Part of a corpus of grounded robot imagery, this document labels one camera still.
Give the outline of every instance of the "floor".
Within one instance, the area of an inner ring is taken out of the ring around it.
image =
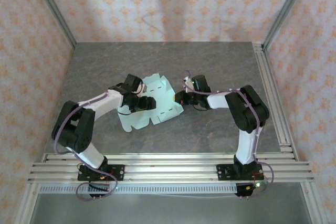
[[[84,101],[123,81],[115,71],[140,78],[159,73],[175,92],[181,91],[183,71],[204,74],[213,91],[250,84],[267,103],[258,65],[250,42],[109,42],[79,43],[71,60],[58,106]],[[178,117],[127,133],[116,111],[99,118],[92,142],[103,153],[233,153],[238,128],[228,109],[197,111],[185,106]],[[45,149],[53,153],[50,138]],[[279,144],[270,118],[260,135],[258,152],[278,152]]]

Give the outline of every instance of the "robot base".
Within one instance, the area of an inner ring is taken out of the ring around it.
[[[125,166],[124,165],[105,165],[104,172],[112,174],[118,181],[124,180],[124,172]],[[85,165],[79,166],[78,172],[78,181],[109,181],[113,180],[109,176],[102,175],[100,173],[96,173],[91,169],[87,168]]]
[[[233,164],[216,165],[218,180],[264,180],[263,167],[256,162],[243,165],[234,156]]]

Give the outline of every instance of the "wall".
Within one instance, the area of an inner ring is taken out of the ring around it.
[[[44,0],[0,0],[0,223],[13,223],[72,49]]]
[[[285,0],[56,0],[78,42],[263,42]]]
[[[336,222],[336,2],[297,0],[269,56],[302,159]]]

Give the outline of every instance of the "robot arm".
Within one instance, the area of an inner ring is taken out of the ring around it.
[[[175,95],[175,101],[179,104],[199,104],[208,110],[229,108],[239,128],[239,144],[235,157],[243,166],[252,163],[259,136],[257,136],[257,141],[255,142],[257,122],[244,99],[236,92],[211,93],[204,76],[196,76],[192,79],[186,77],[184,81],[188,87],[193,87],[195,91],[201,93],[188,92],[188,89],[186,89]],[[247,98],[259,117],[258,134],[260,134],[266,120],[269,118],[269,111],[251,86],[244,86],[239,90]]]
[[[58,130],[67,116],[74,109],[82,106],[66,122],[58,143],[77,154],[91,167],[105,171],[107,159],[91,143],[94,122],[111,110],[124,105],[129,106],[131,113],[155,109],[156,101],[152,97],[142,96],[143,89],[142,80],[129,74],[124,83],[110,87],[105,93],[95,98],[79,103],[67,101],[63,105],[52,131],[52,138],[55,140]]]

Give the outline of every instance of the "wire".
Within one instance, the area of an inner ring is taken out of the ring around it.
[[[143,16],[141,17],[141,20],[142,20],[146,25],[148,25],[148,26],[154,28],[154,29],[157,30],[159,33],[161,33],[161,34],[164,35],[164,34],[165,34],[164,31],[161,31],[161,30],[158,29],[156,26],[153,26],[152,24],[150,24],[149,22],[147,22],[147,21],[144,19],[145,17],[150,16],[150,15],[152,15],[152,14],[151,14],[151,13],[147,13],[147,14],[143,15]]]
[[[132,113],[124,114],[124,113],[119,112],[118,110],[117,110],[117,113],[118,113],[118,114],[121,114],[121,115],[130,115],[130,114],[132,114]]]
[[[94,99],[94,100],[92,100],[92,101],[90,101],[90,102],[86,102],[86,103],[84,103],[84,104],[78,106],[77,108],[75,108],[73,111],[71,111],[71,112],[67,115],[67,117],[64,119],[64,121],[62,122],[61,126],[59,127],[59,129],[58,129],[58,131],[57,131],[57,134],[56,134],[56,137],[55,137],[55,141],[54,141],[54,151],[55,151],[57,154],[59,154],[59,155],[64,155],[64,154],[72,153],[72,154],[75,156],[76,159],[78,159],[80,162],[82,162],[82,163],[83,163],[86,167],[88,167],[89,169],[93,170],[93,171],[96,172],[96,173],[100,173],[100,174],[104,174],[104,175],[110,176],[110,177],[115,181],[115,185],[114,185],[114,187],[113,187],[107,194],[105,194],[105,195],[103,195],[103,196],[100,195],[100,196],[99,196],[100,199],[105,198],[105,197],[107,197],[107,196],[109,196],[109,195],[111,195],[111,194],[113,193],[113,191],[114,191],[114,190],[117,188],[117,186],[118,186],[118,180],[117,180],[117,178],[114,177],[112,174],[109,174],[109,173],[103,172],[102,170],[98,170],[98,169],[93,168],[91,165],[89,165],[88,163],[86,163],[85,161],[83,161],[83,160],[77,155],[77,153],[74,152],[74,151],[60,152],[60,151],[58,150],[57,146],[58,146],[58,141],[59,141],[60,135],[61,135],[61,133],[62,133],[62,131],[63,131],[65,125],[66,125],[67,122],[70,120],[70,118],[71,118],[75,113],[77,113],[77,111],[79,111],[80,109],[82,109],[84,106],[93,104],[93,103],[95,103],[95,102],[99,102],[99,101],[103,100],[104,98],[106,98],[107,96],[108,96],[108,92],[106,91],[102,96],[100,96],[100,97],[98,97],[98,98],[96,98],[96,99]],[[83,186],[83,185],[98,185],[98,186],[100,186],[101,184],[100,184],[100,183],[92,183],[92,182],[84,182],[84,183],[81,183],[81,184],[77,187],[77,189],[76,189],[76,197],[77,197],[78,199],[80,199],[80,200],[82,200],[82,201],[92,201],[92,200],[95,200],[95,199],[96,199],[95,197],[93,197],[93,198],[82,198],[82,197],[79,196],[79,194],[78,194],[78,190],[79,190],[79,188],[80,188],[81,186]]]
[[[240,90],[238,90],[238,89],[236,89],[236,90],[234,90],[234,89],[228,89],[228,90],[225,90],[225,91],[217,91],[217,92],[199,92],[199,91],[196,91],[196,90],[190,88],[184,81],[182,81],[182,85],[183,85],[184,88],[187,88],[188,90],[190,90],[191,92],[194,92],[196,94],[208,94],[208,95],[211,95],[211,94],[219,94],[219,93],[225,93],[225,92],[236,92],[236,93],[238,93],[242,97],[242,99],[247,104],[247,106],[249,107],[249,109],[251,110],[253,116],[255,117],[255,119],[257,121],[257,127],[255,129],[254,140],[253,140],[253,153],[252,153],[253,159],[254,159],[254,161],[257,164],[266,165],[266,166],[269,167],[269,169],[271,171],[271,174],[272,174],[272,178],[271,178],[270,184],[272,184],[274,182],[274,171],[273,171],[273,168],[269,164],[267,164],[265,162],[258,161],[257,158],[256,158],[256,155],[255,155],[256,150],[257,150],[257,142],[258,142],[258,136],[259,136],[260,120],[259,120],[257,112],[254,110],[254,108],[252,107],[252,104],[247,100],[247,98],[244,96],[244,94]]]
[[[78,166],[81,166],[81,165],[83,165],[82,163],[79,163],[79,164],[77,164],[77,169],[79,170],[79,167]]]
[[[140,91],[138,93],[134,93],[134,94],[140,94],[142,92],[142,90],[143,90],[143,81],[141,80],[140,83],[141,83],[141,89],[140,89]]]
[[[99,188],[99,187],[96,187],[96,186],[93,186],[93,185],[89,185],[89,187],[93,188],[93,189],[96,189],[98,191],[108,191],[107,189],[104,189],[104,188]]]
[[[189,77],[189,78],[191,77],[191,73],[190,73],[190,71],[189,71],[188,69],[185,69],[182,73],[184,73],[184,72],[187,72],[187,73],[188,73],[188,77]]]
[[[208,109],[206,109],[206,110],[200,110],[200,109],[196,108],[195,105],[193,105],[193,107],[194,107],[195,110],[198,110],[198,111],[207,111],[208,110]]]
[[[163,196],[163,197],[181,197],[181,198],[197,198],[197,199],[221,199],[221,198],[228,198],[232,197],[232,194],[226,194],[220,196],[196,196],[196,195],[181,195],[181,194],[156,194],[156,196]]]
[[[256,182],[256,174],[253,173],[253,187],[255,187],[255,182]]]

